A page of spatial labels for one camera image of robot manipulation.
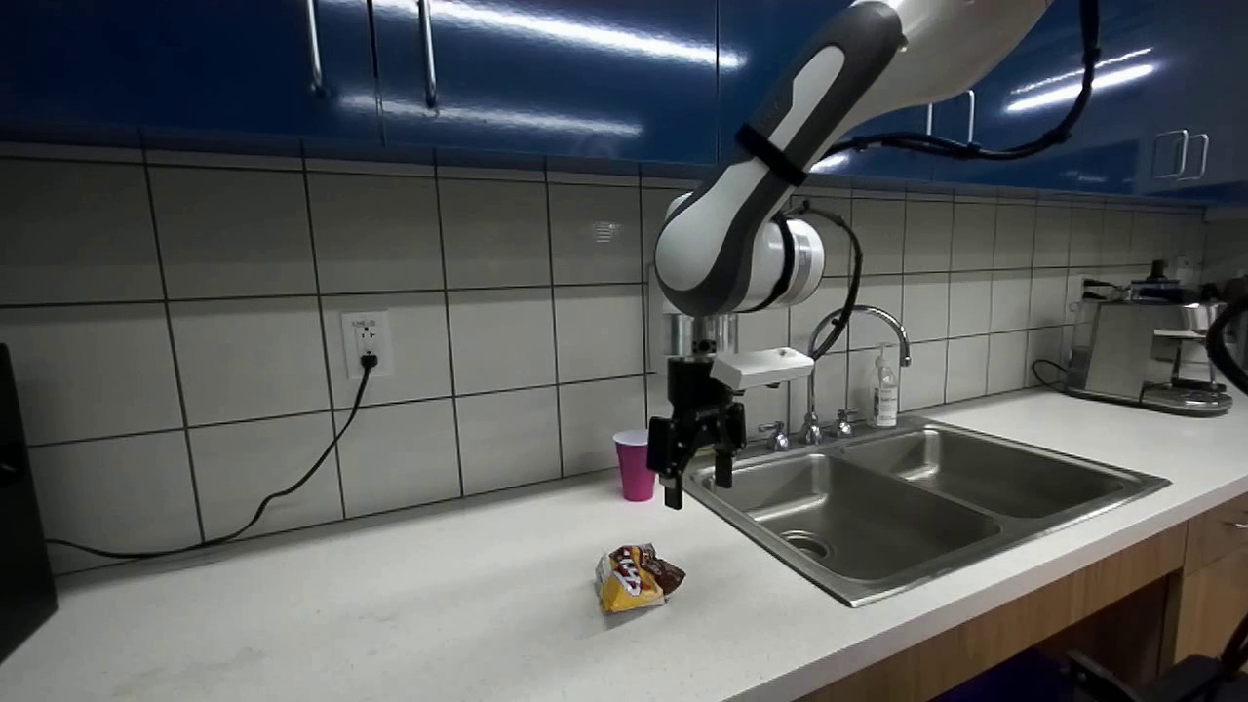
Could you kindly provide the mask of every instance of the tile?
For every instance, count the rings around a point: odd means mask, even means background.
[[[1099,217],[1099,239],[1098,239],[1098,263],[1135,263],[1133,239],[1135,239],[1133,206],[1108,201]]]
[[[913,343],[908,366],[903,366],[903,408],[944,406],[944,360],[948,343]]]
[[[986,336],[948,339],[944,397],[985,397],[986,393]]]
[[[153,168],[172,295],[318,291],[298,170]]]
[[[938,274],[951,263],[951,198],[908,198],[905,274]]]
[[[640,287],[559,287],[559,376],[645,373]]]
[[[887,308],[892,319],[905,319],[903,278],[868,278],[858,304]],[[899,330],[879,314],[853,313],[852,347],[899,347]]]
[[[0,165],[0,304],[162,300],[146,168]]]
[[[176,548],[198,540],[197,488],[185,431],[33,447],[33,475],[46,538],[97,548]],[[60,569],[90,566],[50,548]]]
[[[948,280],[948,336],[985,336],[992,313],[992,278],[957,274]]]
[[[640,280],[640,192],[552,188],[553,285]]]
[[[913,343],[948,336],[948,274],[905,278],[905,336]]]
[[[736,314],[736,349],[790,347],[790,308]]]
[[[986,391],[1012,393],[1030,384],[1030,353],[1026,353],[1030,330],[1012,336],[986,336]]]
[[[1063,198],[1037,201],[1037,239],[1034,239],[1034,263],[1037,267],[1063,267],[1070,263],[1070,235],[1074,235],[1074,206]]]
[[[162,304],[4,308],[33,445],[185,425]]]
[[[790,417],[801,428],[809,419],[809,397],[810,397],[810,382],[792,382],[790,384]],[[830,425],[838,417],[838,408],[852,408],[852,353],[822,353],[814,361],[814,412],[822,425]]]
[[[864,274],[903,274],[905,198],[853,193],[852,226],[864,239]]]
[[[1030,274],[996,274],[992,278],[992,330],[1013,330],[1030,322]]]
[[[553,382],[553,314],[545,287],[452,291],[457,393]]]
[[[1070,322],[1074,308],[1065,300],[1065,274],[1034,274],[1030,278],[1030,326]]]
[[[433,178],[309,174],[324,291],[441,287]]]
[[[1034,326],[1030,330],[1030,360],[1055,360],[1055,361],[1070,361],[1074,360],[1074,326]]]
[[[466,490],[559,480],[553,391],[457,397]]]
[[[875,425],[879,360],[899,376],[899,347],[852,349],[852,412]]]
[[[394,373],[376,373],[367,382],[364,406],[379,401],[413,401],[413,397],[445,397],[452,393],[452,361],[448,361],[448,330],[445,330],[445,295],[413,291],[413,295],[324,295],[324,347],[333,397],[338,408],[350,406],[359,360],[348,360],[348,313],[388,313],[394,339]]]
[[[951,211],[951,267],[992,267],[996,252],[996,201],[992,198],[957,198]]]
[[[459,493],[452,401],[364,408],[338,441],[348,517]]]
[[[266,493],[294,488],[318,465],[328,441],[328,412],[193,428],[207,538],[245,525]],[[301,490],[272,500],[245,538],[335,517],[342,517],[338,465],[328,456]]]
[[[452,287],[552,285],[544,184],[441,178]]]
[[[318,300],[176,304],[188,419],[328,408]]]
[[[845,285],[843,280],[822,280],[814,295],[792,308],[792,347],[810,349],[810,336],[822,314],[838,313],[845,304]],[[852,326],[843,339],[835,339],[830,349],[852,349]]]
[[[562,384],[559,401],[562,465],[570,475],[615,469],[613,431],[649,425],[645,376]]]
[[[1037,211],[1026,198],[1000,201],[992,267],[1030,267]]]
[[[1099,201],[1078,201],[1070,214],[1070,263],[1098,263],[1099,262]]]

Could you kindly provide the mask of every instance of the lower cabinet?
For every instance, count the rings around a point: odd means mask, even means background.
[[[1185,578],[1177,600],[1182,655],[1220,655],[1248,612],[1248,493],[1191,521]]]
[[[1082,649],[1122,683],[1147,683],[1176,657],[1220,655],[1246,612],[1248,493],[942,633],[810,698],[942,698],[985,672],[1017,666],[1026,649],[1051,657]]]

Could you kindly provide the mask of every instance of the power cord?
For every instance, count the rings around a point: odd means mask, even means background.
[[[359,353],[359,366],[364,366],[364,373],[359,373],[359,384],[355,384],[350,412],[348,412],[342,428],[324,445],[324,453],[312,460],[312,469],[301,480],[294,480],[280,490],[271,490],[238,531],[207,538],[207,540],[197,540],[197,545],[181,545],[181,548],[101,548],[101,545],[88,545],[88,540],[69,540],[69,538],[45,538],[45,540],[60,545],[60,548],[81,548],[81,553],[95,553],[95,558],[125,558],[125,560],[197,553],[197,548],[215,548],[215,545],[238,540],[245,531],[255,531],[266,517],[271,501],[298,493],[324,469],[324,460],[338,447],[338,441],[355,425],[355,412],[364,406],[364,391],[367,391],[371,373],[379,369],[379,353],[371,353],[371,349]]]
[[[801,206],[797,214],[826,217],[835,228],[843,228],[843,235],[852,239],[852,249],[853,249],[852,287],[845,287],[843,308],[826,313],[826,314],[814,322],[814,330],[810,330],[809,353],[810,353],[810,360],[822,360],[822,353],[843,339],[843,330],[852,326],[852,314],[853,314],[853,308],[858,308],[858,287],[864,287],[864,241],[858,241],[853,226],[852,226],[843,214],[835,214],[835,211],[814,211],[810,198],[803,198],[803,206]]]

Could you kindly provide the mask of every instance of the backsplash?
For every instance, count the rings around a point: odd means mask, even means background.
[[[610,431],[663,408],[649,249],[689,184],[570,170],[303,165],[185,150],[0,148],[0,343],[46,535],[167,548],[228,535],[298,480],[348,417],[342,313],[388,313],[376,376],[328,469],[255,535],[364,517],[613,469]],[[864,300],[913,339],[903,406],[1030,384],[1065,353],[1083,278],[1200,262],[1200,214],[1108,198],[809,188],[868,245]],[[843,300],[741,319],[797,343]],[[819,361],[819,412],[870,408],[853,319]],[[801,419],[803,384],[751,397]],[[55,548],[63,573],[97,566]]]

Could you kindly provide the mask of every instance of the electrical outlet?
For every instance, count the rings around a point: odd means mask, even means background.
[[[389,336],[389,313],[348,313],[342,314],[342,347],[348,347],[348,373],[364,376],[359,360],[379,353],[379,366],[371,376],[394,376],[394,336]]]

